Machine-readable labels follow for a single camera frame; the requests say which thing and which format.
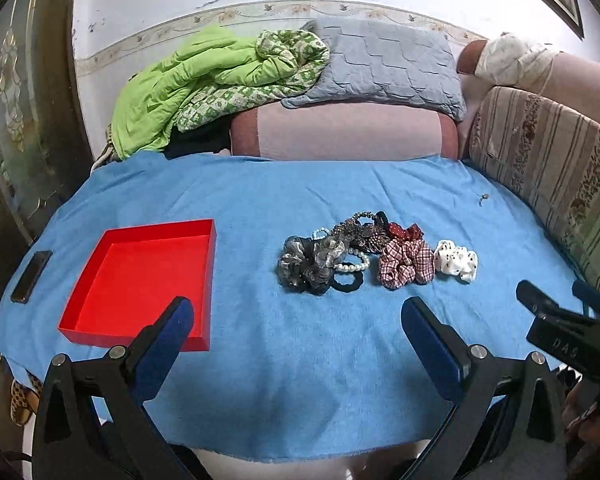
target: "bed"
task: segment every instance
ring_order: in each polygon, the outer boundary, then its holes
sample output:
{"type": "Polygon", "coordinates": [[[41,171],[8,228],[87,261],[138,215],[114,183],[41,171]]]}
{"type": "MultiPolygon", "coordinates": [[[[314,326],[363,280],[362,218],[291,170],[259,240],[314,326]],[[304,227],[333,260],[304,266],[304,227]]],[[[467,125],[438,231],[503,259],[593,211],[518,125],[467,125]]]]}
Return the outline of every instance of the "bed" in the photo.
{"type": "MultiPolygon", "coordinates": [[[[571,295],[573,267],[531,209],[462,162],[211,154],[166,160],[140,151],[96,170],[14,274],[0,303],[0,352],[16,378],[27,383],[25,370],[43,378],[59,352],[81,360],[106,351],[72,344],[58,331],[106,229],[198,218],[213,218],[218,232],[210,351],[181,353],[145,404],[168,442],[194,449],[284,462],[429,438],[449,405],[402,332],[400,308],[410,296],[422,297],[468,344],[511,358],[534,349],[525,341],[532,314],[515,297],[520,280],[582,310],[571,295]],[[390,291],[372,264],[350,294],[295,294],[278,283],[274,268],[288,236],[309,236],[362,210],[383,210],[401,225],[417,222],[432,246],[451,239],[475,250],[477,279],[467,284],[438,274],[429,285],[390,291]],[[29,303],[11,302],[32,254],[47,249],[54,255],[29,303]]],[[[106,407],[96,406],[108,418],[106,407]]]]}

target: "wallpaper border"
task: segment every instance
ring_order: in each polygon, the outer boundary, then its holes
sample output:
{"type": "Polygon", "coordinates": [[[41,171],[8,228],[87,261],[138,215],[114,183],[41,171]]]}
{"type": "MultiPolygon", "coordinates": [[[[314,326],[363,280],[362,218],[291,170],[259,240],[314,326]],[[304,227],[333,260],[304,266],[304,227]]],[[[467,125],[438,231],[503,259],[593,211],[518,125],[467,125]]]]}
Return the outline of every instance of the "wallpaper border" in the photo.
{"type": "Polygon", "coordinates": [[[298,18],[309,20],[320,15],[351,16],[437,30],[445,35],[447,41],[461,46],[465,46],[474,40],[486,39],[451,23],[410,10],[396,9],[395,7],[341,0],[267,0],[201,10],[142,30],[124,40],[109,45],[90,57],[76,59],[76,75],[90,74],[129,54],[163,41],[186,36],[206,25],[219,24],[224,27],[271,20],[298,18]]]}

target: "green blanket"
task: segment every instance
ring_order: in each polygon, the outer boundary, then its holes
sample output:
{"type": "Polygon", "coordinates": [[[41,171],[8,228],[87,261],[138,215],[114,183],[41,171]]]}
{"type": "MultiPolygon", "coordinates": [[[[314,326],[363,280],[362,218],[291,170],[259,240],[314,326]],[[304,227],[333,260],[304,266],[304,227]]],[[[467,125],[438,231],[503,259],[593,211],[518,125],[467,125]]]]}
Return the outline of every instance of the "green blanket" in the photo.
{"type": "Polygon", "coordinates": [[[137,150],[160,151],[175,123],[181,131],[191,130],[306,92],[328,60],[328,47],[305,30],[238,38],[224,28],[206,27],[122,89],[111,121],[116,153],[124,159],[137,150]]]}

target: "red box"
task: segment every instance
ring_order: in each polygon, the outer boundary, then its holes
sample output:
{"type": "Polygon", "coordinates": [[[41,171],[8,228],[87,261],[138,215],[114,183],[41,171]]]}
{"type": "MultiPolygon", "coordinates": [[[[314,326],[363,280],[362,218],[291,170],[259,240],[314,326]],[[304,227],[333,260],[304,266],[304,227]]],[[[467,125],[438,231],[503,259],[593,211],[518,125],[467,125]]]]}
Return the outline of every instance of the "red box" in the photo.
{"type": "Polygon", "coordinates": [[[214,221],[106,231],[66,304],[58,330],[85,345],[128,346],[175,296],[194,308],[183,351],[209,350],[214,221]]]}

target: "metal screw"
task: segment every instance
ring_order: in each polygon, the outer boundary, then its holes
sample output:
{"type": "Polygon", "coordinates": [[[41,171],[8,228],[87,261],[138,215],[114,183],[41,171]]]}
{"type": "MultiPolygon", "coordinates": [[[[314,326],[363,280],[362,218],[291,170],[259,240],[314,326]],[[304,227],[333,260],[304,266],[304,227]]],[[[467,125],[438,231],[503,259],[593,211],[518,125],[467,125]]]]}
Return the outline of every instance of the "metal screw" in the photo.
{"type": "Polygon", "coordinates": [[[473,345],[471,347],[471,354],[478,359],[484,359],[487,357],[487,349],[482,345],[473,345]]]}
{"type": "Polygon", "coordinates": [[[54,355],[54,358],[51,359],[51,364],[53,366],[60,366],[65,361],[66,361],[66,355],[58,354],[58,355],[54,355]]]}
{"type": "Polygon", "coordinates": [[[532,352],[531,353],[531,358],[538,365],[543,365],[544,362],[546,361],[546,359],[544,358],[544,356],[540,352],[532,352]]]}
{"type": "Polygon", "coordinates": [[[120,359],[126,353],[126,348],[123,346],[114,346],[109,350],[109,357],[112,359],[120,359]]]}

